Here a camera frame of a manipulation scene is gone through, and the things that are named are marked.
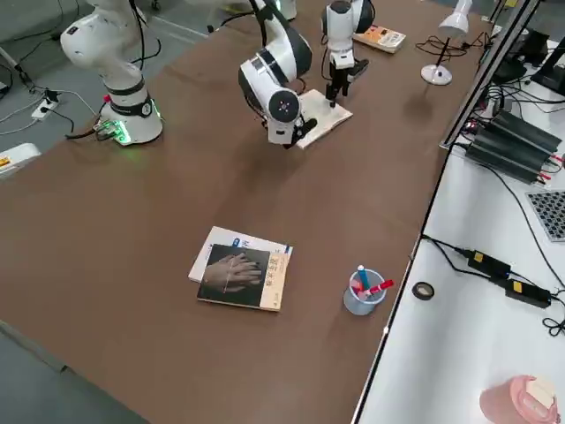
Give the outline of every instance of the blue pen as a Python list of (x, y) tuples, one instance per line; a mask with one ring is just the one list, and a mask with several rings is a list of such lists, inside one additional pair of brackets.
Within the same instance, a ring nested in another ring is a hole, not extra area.
[(361, 278), (361, 284), (363, 285), (363, 290), (369, 290), (371, 286), (369, 285), (369, 279), (367, 278), (367, 273), (365, 272), (365, 267), (363, 265), (359, 265), (357, 267), (357, 273), (359, 278)]

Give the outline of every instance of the hand image on book cover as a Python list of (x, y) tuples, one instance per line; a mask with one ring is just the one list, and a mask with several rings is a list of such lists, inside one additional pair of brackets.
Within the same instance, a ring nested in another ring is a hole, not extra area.
[(206, 267), (202, 283), (207, 289), (223, 293), (237, 293), (260, 284), (261, 270), (257, 262), (244, 254), (229, 254)]

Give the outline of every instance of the white table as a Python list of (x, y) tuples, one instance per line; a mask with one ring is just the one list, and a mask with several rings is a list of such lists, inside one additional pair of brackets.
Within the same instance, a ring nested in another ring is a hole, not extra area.
[[(523, 87), (542, 98), (562, 99), (536, 83)], [(522, 106), (525, 120), (565, 139), (565, 110), (544, 114), (533, 104)], [(559, 151), (564, 150), (562, 143)], [(536, 189), (503, 178), (522, 202), (547, 258), (565, 278), (565, 244), (548, 241), (524, 195)], [(552, 188), (565, 188), (565, 171), (554, 177)], [(463, 159), (460, 148), (448, 159), (424, 233), (491, 254), (551, 292), (559, 287), (511, 194), (491, 171)], [(447, 252), (466, 269), (464, 258)], [(419, 281), (434, 287), (431, 300), (412, 294)], [(481, 391), (520, 374), (553, 382), (565, 408), (565, 336), (550, 337), (541, 324), (545, 317), (563, 320), (561, 304), (544, 310), (509, 299), (484, 279), (457, 274), (428, 241), (419, 244), (400, 296), (366, 401), (359, 405), (359, 423), (488, 422), (478, 405)]]

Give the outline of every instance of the pen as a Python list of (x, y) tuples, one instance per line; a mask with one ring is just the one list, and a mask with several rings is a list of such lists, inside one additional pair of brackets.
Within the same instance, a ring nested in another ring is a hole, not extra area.
[(361, 300), (366, 300), (369, 296), (374, 295), (375, 293), (378, 292), (382, 292), (392, 287), (394, 284), (395, 284), (394, 281), (387, 280), (383, 283), (380, 283), (379, 285), (375, 285), (374, 287), (371, 287), (369, 290), (360, 291), (359, 293), (357, 293), (357, 295)]
[(359, 278), (361, 278), (361, 285), (363, 286), (363, 290), (369, 290), (371, 286), (369, 285), (369, 279), (367, 278), (365, 267), (363, 265), (359, 265), (357, 267), (357, 273), (359, 275)]

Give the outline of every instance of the desk lamp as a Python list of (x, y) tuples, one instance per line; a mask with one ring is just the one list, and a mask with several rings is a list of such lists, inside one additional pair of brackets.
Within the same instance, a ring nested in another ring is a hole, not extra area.
[(453, 79), (451, 72), (441, 64), (441, 61), (445, 57), (446, 51), (448, 51), (449, 41), (464, 36), (469, 32), (469, 20), (467, 19), (467, 15), (469, 14), (469, 9), (472, 4), (472, 0), (459, 0), (453, 13), (440, 23), (440, 35), (441, 37), (447, 37), (447, 40), (441, 50), (437, 63), (424, 66), (421, 72), (422, 78), (430, 84), (446, 86)]

